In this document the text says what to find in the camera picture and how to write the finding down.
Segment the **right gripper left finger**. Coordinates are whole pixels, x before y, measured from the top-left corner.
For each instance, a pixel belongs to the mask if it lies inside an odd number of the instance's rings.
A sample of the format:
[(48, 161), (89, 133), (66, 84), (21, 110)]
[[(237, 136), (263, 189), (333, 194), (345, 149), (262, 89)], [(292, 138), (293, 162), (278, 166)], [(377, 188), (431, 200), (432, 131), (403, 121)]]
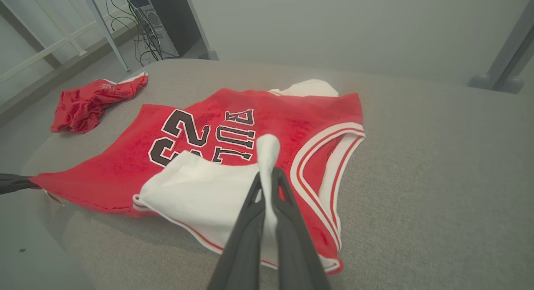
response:
[(207, 290), (259, 290), (265, 210), (261, 176), (257, 173)]

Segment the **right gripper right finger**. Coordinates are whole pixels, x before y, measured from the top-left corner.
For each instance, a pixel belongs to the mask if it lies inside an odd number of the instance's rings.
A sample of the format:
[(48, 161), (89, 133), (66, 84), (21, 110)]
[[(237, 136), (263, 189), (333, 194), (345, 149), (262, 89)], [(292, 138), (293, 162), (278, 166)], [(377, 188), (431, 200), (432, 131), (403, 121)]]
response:
[(279, 290), (332, 290), (286, 174), (272, 172)]

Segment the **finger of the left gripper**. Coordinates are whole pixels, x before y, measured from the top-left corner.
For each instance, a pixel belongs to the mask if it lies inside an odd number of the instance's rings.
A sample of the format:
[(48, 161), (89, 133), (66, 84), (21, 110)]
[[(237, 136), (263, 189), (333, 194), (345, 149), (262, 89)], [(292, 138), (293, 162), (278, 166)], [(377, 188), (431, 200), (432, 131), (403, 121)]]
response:
[(0, 173), (0, 195), (13, 193), (21, 189), (41, 189), (40, 186), (31, 182), (29, 176)]

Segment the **red shorts with white stripes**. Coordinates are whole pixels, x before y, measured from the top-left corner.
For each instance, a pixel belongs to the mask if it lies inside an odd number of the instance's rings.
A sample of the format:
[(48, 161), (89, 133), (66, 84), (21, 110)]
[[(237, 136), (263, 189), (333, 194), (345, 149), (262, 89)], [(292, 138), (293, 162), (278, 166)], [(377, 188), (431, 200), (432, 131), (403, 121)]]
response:
[(148, 83), (149, 75), (142, 72), (120, 83), (97, 79), (82, 87), (62, 91), (55, 110), (51, 132), (85, 134), (99, 123), (105, 110), (116, 103), (136, 97)]

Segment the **red Bulls jersey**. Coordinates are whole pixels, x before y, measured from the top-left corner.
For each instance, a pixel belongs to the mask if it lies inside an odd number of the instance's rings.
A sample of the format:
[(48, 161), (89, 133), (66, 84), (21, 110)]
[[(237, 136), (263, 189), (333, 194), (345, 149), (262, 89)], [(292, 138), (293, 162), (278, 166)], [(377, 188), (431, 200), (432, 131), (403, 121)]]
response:
[(143, 104), (103, 153), (30, 181), (97, 212), (162, 216), (221, 253), (252, 181), (275, 166), (287, 176), (325, 271), (335, 274), (343, 269), (340, 181), (364, 138), (358, 94), (340, 96), (327, 82), (222, 88), (185, 109)]

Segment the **grey fabric sofa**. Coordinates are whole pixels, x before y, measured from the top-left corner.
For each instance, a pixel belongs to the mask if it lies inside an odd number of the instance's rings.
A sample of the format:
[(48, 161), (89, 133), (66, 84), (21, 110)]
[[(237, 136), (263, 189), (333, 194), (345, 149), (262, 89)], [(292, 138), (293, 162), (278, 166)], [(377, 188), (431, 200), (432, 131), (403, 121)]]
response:
[[(322, 79), (359, 93), (366, 140), (340, 184), (334, 290), (534, 290), (534, 97), (362, 73), (179, 59), (84, 135), (52, 134), (59, 90), (0, 128), (0, 172), (62, 171), (101, 153), (144, 103)], [(204, 290), (217, 255), (164, 219), (0, 197), (0, 290)]]

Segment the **dark computer tower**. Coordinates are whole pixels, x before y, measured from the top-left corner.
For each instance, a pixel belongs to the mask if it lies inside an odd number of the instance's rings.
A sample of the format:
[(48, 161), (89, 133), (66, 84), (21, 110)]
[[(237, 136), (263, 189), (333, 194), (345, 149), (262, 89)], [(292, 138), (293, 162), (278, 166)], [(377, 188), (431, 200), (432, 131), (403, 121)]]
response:
[(160, 59), (208, 59), (187, 0), (127, 0), (153, 53)]

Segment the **white metal frame leg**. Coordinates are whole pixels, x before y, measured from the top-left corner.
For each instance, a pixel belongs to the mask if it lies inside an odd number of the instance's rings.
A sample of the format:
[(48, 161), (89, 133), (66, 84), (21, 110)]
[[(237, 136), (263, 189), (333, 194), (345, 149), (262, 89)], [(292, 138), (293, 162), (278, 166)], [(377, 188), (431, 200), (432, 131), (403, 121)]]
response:
[(112, 51), (115, 53), (115, 56), (117, 57), (118, 61), (122, 65), (124, 71), (129, 72), (130, 68), (127, 66), (124, 58), (122, 57), (122, 54), (120, 53), (118, 46), (116, 45), (114, 41), (114, 37), (112, 33), (109, 31), (109, 28), (101, 14), (101, 11), (99, 10), (97, 3), (95, 0), (84, 0), (86, 1), (88, 8), (90, 9), (91, 13), (94, 15), (97, 24), (99, 25), (102, 34), (104, 35), (105, 39), (109, 43), (109, 46), (111, 47)]

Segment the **grey metal post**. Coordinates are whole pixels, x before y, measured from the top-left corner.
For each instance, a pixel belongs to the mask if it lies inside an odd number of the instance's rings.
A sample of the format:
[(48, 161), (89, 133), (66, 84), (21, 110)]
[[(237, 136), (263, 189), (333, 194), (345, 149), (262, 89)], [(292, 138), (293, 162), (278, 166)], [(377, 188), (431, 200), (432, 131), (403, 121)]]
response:
[(471, 78), (468, 87), (519, 94), (519, 76), (534, 57), (534, 0), (529, 0), (489, 70)]

